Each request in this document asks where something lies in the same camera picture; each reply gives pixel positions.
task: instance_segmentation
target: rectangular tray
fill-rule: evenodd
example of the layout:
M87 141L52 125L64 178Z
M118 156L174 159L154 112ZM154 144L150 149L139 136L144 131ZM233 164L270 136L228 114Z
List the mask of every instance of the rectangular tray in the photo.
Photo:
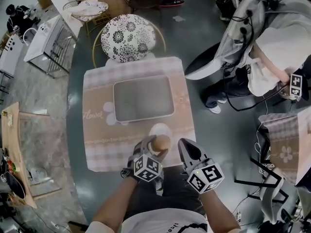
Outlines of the rectangular tray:
M167 117L175 112L170 80L165 75L117 82L113 99L118 122Z

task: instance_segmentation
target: white sneaker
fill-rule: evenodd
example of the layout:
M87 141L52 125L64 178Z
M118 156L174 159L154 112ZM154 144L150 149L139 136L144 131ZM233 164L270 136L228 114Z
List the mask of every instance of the white sneaker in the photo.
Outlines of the white sneaker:
M217 105L215 108L208 108L208 109L214 114L219 114L222 111L219 105Z
M227 99L225 99L225 100L217 100L217 102L219 102L219 103L225 103L225 102L227 102Z

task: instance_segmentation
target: patterned stool cushion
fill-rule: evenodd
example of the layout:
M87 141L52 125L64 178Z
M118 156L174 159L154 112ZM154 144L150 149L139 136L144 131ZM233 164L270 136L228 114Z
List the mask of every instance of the patterned stool cushion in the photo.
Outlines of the patterned stool cushion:
M142 17L128 14L113 18L102 32L102 48L113 60L140 60L156 45L152 25Z

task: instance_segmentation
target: floral tablecloth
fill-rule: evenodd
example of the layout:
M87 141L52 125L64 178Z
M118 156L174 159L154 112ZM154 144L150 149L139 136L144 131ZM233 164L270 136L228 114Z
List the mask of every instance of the floral tablecloth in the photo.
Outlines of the floral tablecloth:
M175 113L139 122L118 123L114 113L113 84L157 75L170 79ZM195 141L188 90L181 60L176 57L147 59L89 70L83 83L83 130L87 167L93 171L118 171L127 165L134 146L157 123L166 124L173 135L173 147L164 166L180 165L177 142Z
M311 167L311 107L259 117L268 128L270 161L297 184Z

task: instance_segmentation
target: concrete floor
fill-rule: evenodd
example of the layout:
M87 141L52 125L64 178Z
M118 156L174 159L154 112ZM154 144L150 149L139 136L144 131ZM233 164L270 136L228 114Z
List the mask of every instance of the concrete floor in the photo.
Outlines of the concrete floor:
M62 33L59 41L67 36L67 33ZM74 47L75 43L71 40L64 60L64 67L68 70L71 67ZM26 229L31 228L41 233L50 233L49 228L51 228L54 232L60 233L65 230L61 227L55 228L51 221L63 227L66 227L69 221L86 224L72 179L67 152L66 106L69 76L63 71L58 71L54 75L60 78L52 79L38 71L23 61L27 50L27 46L24 45L17 62L14 78L4 79L3 85L6 86L9 94L0 94L0 98L4 99L0 109L19 102L21 111L47 110L51 116L50 119L30 118L30 120L21 121L20 149L27 170L31 170L35 166L43 167L51 177L49 182L32 187L32 195L54 191L59 187L62 188L62 191L37 200L36 209L24 205L15 206L17 210L15 218ZM38 57L35 63L45 70L50 64L49 60L43 56ZM0 192L10 191L6 186L6 183L0 182ZM5 230L3 227L4 225L0 222L0 228Z
M136 14L145 17L160 26L159 12L156 10L138 10ZM185 21L175 22L172 17L179 15ZM219 20L220 12L214 0L185 0L179 7L163 8L160 29L165 37L167 52L163 53L159 44L153 53L156 57L177 56L186 68L192 60L219 42L225 31L225 25ZM100 47L96 49L97 66L102 67L107 60ZM84 73L92 69L91 48L84 31L80 32L75 48L68 85L67 138L71 170L78 197L88 222L105 199L120 183L119 172L93 172L86 166L86 157L82 127L82 85ZM258 168L249 158L258 158L254 150L258 116L265 113L265 104L255 109L235 112L228 103L221 105L222 112L214 115L200 101L199 91L218 81L221 73L199 81L187 81L195 125L196 139L209 157L221 165L225 180L216 189L217 194L230 211L234 211L239 202L257 187L234 183L234 177L241 180L261 182ZM233 99L239 108L250 106L253 98ZM295 188L284 184L283 189L290 195ZM291 208L296 196L288 200L285 208ZM239 211L242 213L240 225L261 222L263 215L259 200L246 200ZM245 227L255 228L258 223Z

